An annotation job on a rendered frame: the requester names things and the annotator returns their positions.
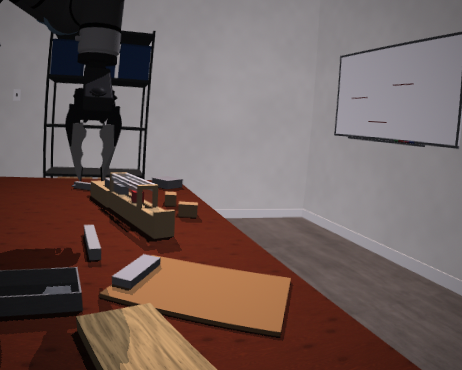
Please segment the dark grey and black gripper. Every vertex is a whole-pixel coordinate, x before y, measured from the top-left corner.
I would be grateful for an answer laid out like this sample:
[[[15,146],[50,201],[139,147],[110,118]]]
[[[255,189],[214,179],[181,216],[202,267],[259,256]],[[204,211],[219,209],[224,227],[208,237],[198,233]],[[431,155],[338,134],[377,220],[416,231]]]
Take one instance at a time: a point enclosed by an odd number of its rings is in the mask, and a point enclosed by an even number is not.
[[[77,62],[86,65],[86,67],[106,68],[106,66],[117,65],[117,56],[99,52],[84,52],[78,54]],[[75,94],[73,95],[74,104],[69,104],[65,127],[75,172],[79,181],[82,180],[83,172],[81,165],[83,152],[81,146],[87,132],[82,125],[83,122],[86,123],[88,120],[100,121],[103,124],[103,128],[100,130],[100,138],[103,142],[103,150],[101,152],[103,163],[100,167],[101,181],[104,181],[108,173],[122,127],[120,106],[115,105],[117,97],[114,94],[115,91],[113,91],[114,101],[112,111],[85,111],[83,110],[83,88],[75,89]],[[106,124],[104,123],[106,122],[104,119],[107,120]],[[83,120],[83,122],[80,123],[80,120]]]

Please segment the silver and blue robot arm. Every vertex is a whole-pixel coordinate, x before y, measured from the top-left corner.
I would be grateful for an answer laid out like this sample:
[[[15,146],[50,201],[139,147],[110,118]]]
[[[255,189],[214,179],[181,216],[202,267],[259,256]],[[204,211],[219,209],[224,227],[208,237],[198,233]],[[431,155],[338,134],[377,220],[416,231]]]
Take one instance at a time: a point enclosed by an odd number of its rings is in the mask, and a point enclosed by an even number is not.
[[[9,1],[46,25],[54,34],[79,32],[80,36],[75,36],[75,41],[80,41],[78,53],[119,55],[124,0]],[[110,69],[85,67],[83,93],[84,110],[112,111],[114,99]]]

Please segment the light brown wooden board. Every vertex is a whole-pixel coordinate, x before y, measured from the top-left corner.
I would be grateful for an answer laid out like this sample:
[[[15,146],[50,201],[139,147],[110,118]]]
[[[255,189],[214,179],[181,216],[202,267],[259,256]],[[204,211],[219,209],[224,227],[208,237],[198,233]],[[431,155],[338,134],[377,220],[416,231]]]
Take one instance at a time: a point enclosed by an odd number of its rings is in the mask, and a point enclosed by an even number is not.
[[[97,370],[217,370],[151,304],[76,316]]]

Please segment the tan flat board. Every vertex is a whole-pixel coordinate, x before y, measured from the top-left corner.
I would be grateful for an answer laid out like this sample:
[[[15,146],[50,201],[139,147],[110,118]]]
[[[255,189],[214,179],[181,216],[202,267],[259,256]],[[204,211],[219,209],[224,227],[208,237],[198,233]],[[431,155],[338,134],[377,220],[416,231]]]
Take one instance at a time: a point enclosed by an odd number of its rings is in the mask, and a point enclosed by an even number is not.
[[[291,278],[143,254],[100,298],[192,321],[279,336]]]

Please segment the small brown block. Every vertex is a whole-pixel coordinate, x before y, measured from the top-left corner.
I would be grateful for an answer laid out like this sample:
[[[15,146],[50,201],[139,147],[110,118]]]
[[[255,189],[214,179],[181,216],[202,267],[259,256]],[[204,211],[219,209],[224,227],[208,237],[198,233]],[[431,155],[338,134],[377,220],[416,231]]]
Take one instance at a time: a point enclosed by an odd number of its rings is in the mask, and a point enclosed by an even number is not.
[[[176,206],[176,192],[165,191],[165,206]]]
[[[178,216],[179,217],[194,217],[197,218],[197,202],[181,202],[179,201]]]

